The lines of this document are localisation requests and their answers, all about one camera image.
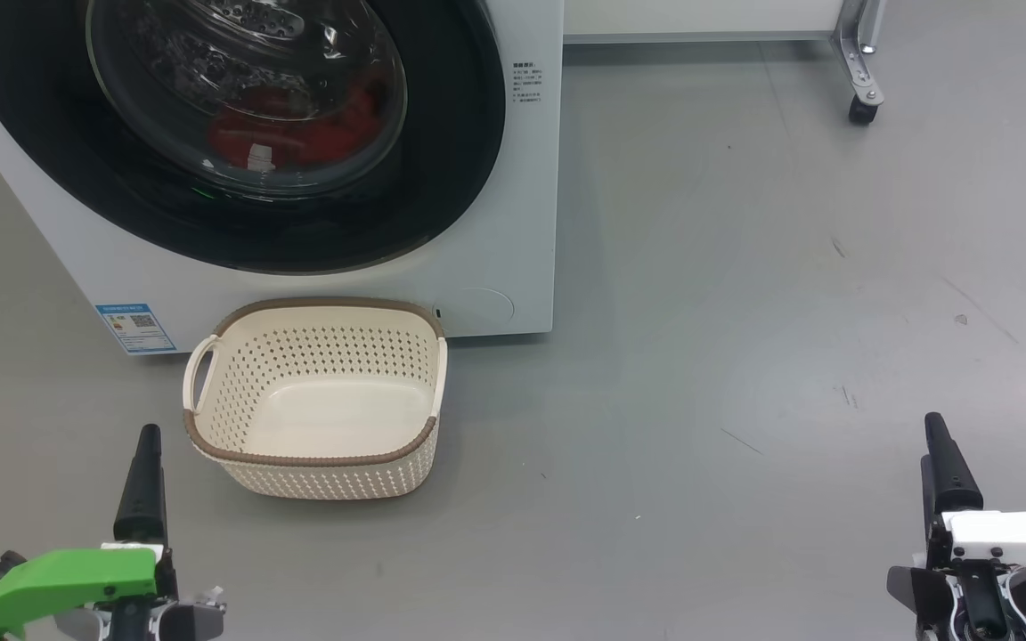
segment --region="washing machine door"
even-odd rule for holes
[[[265,273],[461,218],[505,81],[481,0],[0,0],[0,120],[123,230]]]

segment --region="washing machine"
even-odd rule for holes
[[[292,296],[547,332],[562,4],[0,0],[0,172],[129,354]]]

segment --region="brown basket rim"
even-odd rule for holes
[[[439,339],[444,339],[445,333],[442,331],[441,323],[431,314],[428,309],[415,304],[402,303],[402,301],[371,299],[371,297],[289,297],[289,299],[261,301],[252,305],[245,305],[229,314],[216,326],[212,332],[216,336],[223,336],[229,327],[236,324],[245,316],[256,312],[266,312],[269,309],[301,308],[301,307],[363,307],[376,309],[394,309],[398,312],[408,312],[421,317],[435,331]],[[427,418],[427,425],[422,428],[421,433],[413,441],[399,447],[395,451],[387,454],[372,455],[330,455],[330,457],[301,457],[301,455],[268,455],[268,454],[245,454],[243,451],[231,451],[215,447],[196,429],[196,414],[191,409],[185,409],[185,431],[188,438],[192,439],[192,445],[212,458],[226,463],[249,463],[255,466],[273,466],[277,468],[355,468],[362,466],[380,466],[384,463],[395,463],[413,454],[422,444],[430,438],[438,425],[438,416]]]

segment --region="basket handle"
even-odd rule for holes
[[[216,353],[213,349],[220,340],[220,336],[212,334],[200,342],[196,349],[192,351],[192,356],[188,357],[188,365],[185,366],[185,385],[182,388],[182,405],[184,409],[192,410],[193,414],[199,414],[204,406],[204,397],[208,393],[208,385],[212,382],[210,373],[216,364]],[[196,370],[200,368],[200,362],[204,360],[205,354],[212,352],[212,361],[208,362],[207,374],[204,376],[204,387],[200,389],[200,397],[194,400],[194,389],[196,387]]]

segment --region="basket bottom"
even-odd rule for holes
[[[433,390],[402,378],[290,378],[261,399],[244,451],[378,455],[412,442],[433,409]]]

